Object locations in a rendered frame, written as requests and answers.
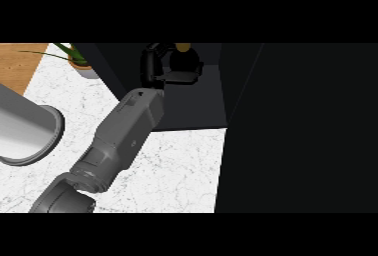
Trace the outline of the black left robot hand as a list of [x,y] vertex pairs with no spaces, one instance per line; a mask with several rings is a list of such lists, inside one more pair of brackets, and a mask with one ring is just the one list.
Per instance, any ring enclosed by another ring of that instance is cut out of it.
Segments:
[[176,43],[151,43],[142,51],[140,57],[140,83],[145,88],[163,89],[167,84],[194,85],[202,75],[204,62],[200,60],[200,71],[164,72],[163,59],[174,50]]

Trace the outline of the dark cabinet door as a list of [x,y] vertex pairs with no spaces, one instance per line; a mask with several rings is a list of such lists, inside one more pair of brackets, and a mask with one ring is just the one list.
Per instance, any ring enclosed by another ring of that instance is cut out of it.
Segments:
[[220,212],[378,212],[378,44],[266,44],[226,131]]

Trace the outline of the dark open cabinet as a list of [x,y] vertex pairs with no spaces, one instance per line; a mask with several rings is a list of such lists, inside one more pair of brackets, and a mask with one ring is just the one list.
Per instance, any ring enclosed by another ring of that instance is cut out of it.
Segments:
[[[148,43],[75,43],[117,100],[142,86]],[[194,43],[202,75],[194,85],[167,84],[157,131],[226,128],[250,80],[262,43]]]

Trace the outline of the grey cylinder with rim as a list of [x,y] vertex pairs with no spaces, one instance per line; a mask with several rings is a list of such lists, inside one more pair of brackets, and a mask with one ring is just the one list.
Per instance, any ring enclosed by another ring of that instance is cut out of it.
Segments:
[[27,166],[55,149],[65,131],[65,118],[49,105],[37,105],[0,84],[0,162]]

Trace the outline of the green potted plant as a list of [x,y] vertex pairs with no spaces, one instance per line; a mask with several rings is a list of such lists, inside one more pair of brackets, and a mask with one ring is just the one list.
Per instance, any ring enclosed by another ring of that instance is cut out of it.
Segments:
[[78,75],[83,78],[99,79],[99,75],[98,75],[87,59],[84,58],[78,48],[75,47],[75,45],[70,44],[68,46],[65,46],[62,43],[55,43],[55,46],[65,53],[64,56],[59,56],[59,55],[47,53],[47,52],[39,52],[39,51],[31,51],[31,50],[21,50],[21,53],[39,54],[39,55],[44,55],[44,56],[50,56],[58,59],[62,59],[68,62],[73,69],[77,71]]

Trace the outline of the dark wine bottle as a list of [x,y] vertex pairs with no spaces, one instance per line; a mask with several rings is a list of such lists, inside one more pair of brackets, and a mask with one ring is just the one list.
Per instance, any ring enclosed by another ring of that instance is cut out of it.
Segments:
[[198,72],[200,55],[191,43],[176,43],[170,55],[170,69],[173,71]]

